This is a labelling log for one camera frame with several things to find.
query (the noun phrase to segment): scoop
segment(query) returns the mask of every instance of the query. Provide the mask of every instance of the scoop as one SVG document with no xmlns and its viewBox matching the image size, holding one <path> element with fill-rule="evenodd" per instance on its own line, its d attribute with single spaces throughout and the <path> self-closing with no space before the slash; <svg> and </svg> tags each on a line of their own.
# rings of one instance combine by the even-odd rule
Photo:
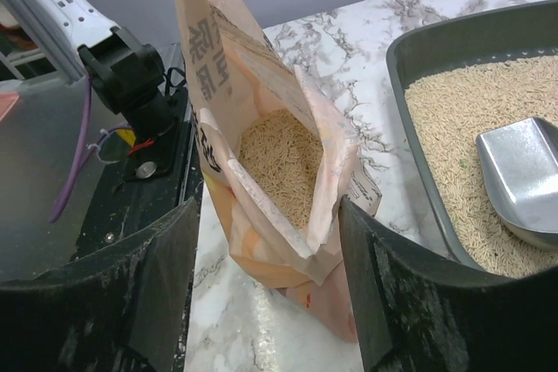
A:
<svg viewBox="0 0 558 372">
<path fill-rule="evenodd" d="M 558 128 L 528 118 L 476 140 L 488 198 L 512 233 L 558 250 Z"/>
</svg>

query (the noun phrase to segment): open plastic bag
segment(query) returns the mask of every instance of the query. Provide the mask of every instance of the open plastic bag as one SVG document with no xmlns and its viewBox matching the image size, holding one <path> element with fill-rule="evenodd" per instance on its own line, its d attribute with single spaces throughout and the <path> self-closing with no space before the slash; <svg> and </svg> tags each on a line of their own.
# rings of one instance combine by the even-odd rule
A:
<svg viewBox="0 0 558 372">
<path fill-rule="evenodd" d="M 374 214 L 381 196 L 357 157 L 355 128 L 300 68 L 293 73 L 282 63 L 242 0 L 175 2 L 201 169 L 231 257 L 355 342 L 337 209 L 348 193 Z M 323 145 L 309 224 L 302 230 L 237 159 L 242 133 L 284 108 Z"/>
</svg>

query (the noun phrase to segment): white marble surface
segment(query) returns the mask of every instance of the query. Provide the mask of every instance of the white marble surface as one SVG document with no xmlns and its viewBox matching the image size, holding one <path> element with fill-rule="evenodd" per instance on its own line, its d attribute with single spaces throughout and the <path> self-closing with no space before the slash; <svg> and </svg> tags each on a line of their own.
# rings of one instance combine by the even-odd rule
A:
<svg viewBox="0 0 558 372">
<path fill-rule="evenodd" d="M 444 253 L 406 144 L 385 64 L 390 43 L 443 19 L 542 0 L 367 0 L 266 30 L 287 64 L 300 64 L 359 128 L 384 197 L 377 218 Z M 362 371 L 358 345 L 329 330 L 228 257 L 207 194 L 195 267 L 186 371 Z"/>
</svg>

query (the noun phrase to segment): beige pellets in bag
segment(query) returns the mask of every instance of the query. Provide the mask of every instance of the beige pellets in bag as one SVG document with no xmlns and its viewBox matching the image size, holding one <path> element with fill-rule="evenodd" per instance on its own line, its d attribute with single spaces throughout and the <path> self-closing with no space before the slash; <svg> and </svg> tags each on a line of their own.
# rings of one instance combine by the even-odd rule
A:
<svg viewBox="0 0 558 372">
<path fill-rule="evenodd" d="M 380 192 L 355 128 L 300 68 L 273 52 L 242 0 L 175 0 L 201 170 L 231 257 L 357 340 L 337 209 Z"/>
</svg>

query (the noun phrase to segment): litter box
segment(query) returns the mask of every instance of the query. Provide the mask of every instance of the litter box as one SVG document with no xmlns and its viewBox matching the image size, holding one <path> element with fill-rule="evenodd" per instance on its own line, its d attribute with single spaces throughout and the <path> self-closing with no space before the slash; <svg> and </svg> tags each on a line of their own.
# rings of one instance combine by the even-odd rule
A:
<svg viewBox="0 0 558 372">
<path fill-rule="evenodd" d="M 418 173 L 450 255 L 483 270 L 461 245 L 426 162 L 405 101 L 405 90 L 425 76 L 474 64 L 558 54 L 558 1 L 482 12 L 407 32 L 386 60 L 399 114 Z"/>
</svg>

